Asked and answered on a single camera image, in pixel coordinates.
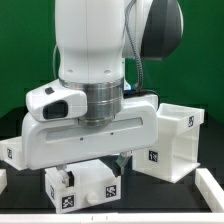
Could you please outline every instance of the black and white tag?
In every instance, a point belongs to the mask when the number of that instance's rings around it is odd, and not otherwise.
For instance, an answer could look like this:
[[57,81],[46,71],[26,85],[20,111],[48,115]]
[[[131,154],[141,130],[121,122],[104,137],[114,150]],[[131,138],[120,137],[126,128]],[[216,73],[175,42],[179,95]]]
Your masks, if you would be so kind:
[[117,185],[106,186],[106,198],[117,196]]
[[51,188],[51,197],[52,197],[52,199],[54,200],[55,198],[54,198],[54,188],[52,187],[52,186],[50,186],[50,188]]
[[154,151],[149,151],[149,160],[158,163],[159,153]]
[[7,153],[8,153],[8,158],[12,159],[12,150],[11,149],[7,149]]
[[62,209],[73,208],[75,206],[74,195],[62,197]]
[[193,127],[194,126],[194,116],[189,117],[189,123],[188,123],[188,127]]

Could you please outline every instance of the white plastic bin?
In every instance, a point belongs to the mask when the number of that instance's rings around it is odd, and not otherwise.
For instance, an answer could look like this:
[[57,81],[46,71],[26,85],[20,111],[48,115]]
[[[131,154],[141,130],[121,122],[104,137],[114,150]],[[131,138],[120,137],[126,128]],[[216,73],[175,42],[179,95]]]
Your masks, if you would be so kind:
[[74,187],[66,187],[57,169],[46,169],[45,189],[58,214],[76,211],[121,199],[121,177],[115,177],[112,171],[100,160],[91,160],[70,164]]
[[161,104],[157,117],[158,141],[152,148],[133,152],[133,170],[176,183],[200,165],[198,142],[204,110]]

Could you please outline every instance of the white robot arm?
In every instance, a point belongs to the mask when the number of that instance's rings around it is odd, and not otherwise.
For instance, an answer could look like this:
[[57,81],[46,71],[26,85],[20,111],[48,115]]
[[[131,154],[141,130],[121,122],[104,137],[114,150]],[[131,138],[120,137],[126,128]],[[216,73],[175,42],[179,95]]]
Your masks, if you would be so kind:
[[[157,96],[123,98],[124,57],[135,55],[125,30],[125,9],[130,2],[128,24],[134,31],[135,51],[144,58],[163,59],[182,36],[176,0],[56,0],[59,79],[27,95],[29,113],[23,122],[22,148],[28,168],[124,153],[156,142]],[[158,7],[165,12],[165,20],[162,16],[157,21]],[[153,27],[152,18],[157,21]],[[153,29],[148,37],[148,30]],[[167,42],[170,35],[174,41]],[[146,46],[148,38],[152,38],[148,41],[151,50]]]

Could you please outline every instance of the green backdrop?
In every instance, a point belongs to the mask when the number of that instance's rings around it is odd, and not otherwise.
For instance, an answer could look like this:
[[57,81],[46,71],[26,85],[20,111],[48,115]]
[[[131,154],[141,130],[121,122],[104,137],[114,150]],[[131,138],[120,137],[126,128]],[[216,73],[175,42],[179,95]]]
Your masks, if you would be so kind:
[[[205,108],[224,123],[224,1],[179,0],[184,35],[163,62],[143,62],[144,85],[161,101]],[[0,117],[25,105],[25,94],[53,80],[53,0],[0,0]],[[126,61],[134,83],[135,62]]]

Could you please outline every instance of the gray curved panel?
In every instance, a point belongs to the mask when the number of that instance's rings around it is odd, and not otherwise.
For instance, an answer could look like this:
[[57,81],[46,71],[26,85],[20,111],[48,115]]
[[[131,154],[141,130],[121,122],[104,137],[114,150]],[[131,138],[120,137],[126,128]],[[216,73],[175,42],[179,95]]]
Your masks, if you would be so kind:
[[142,59],[163,60],[180,44],[181,11],[177,0],[154,0],[142,40]]

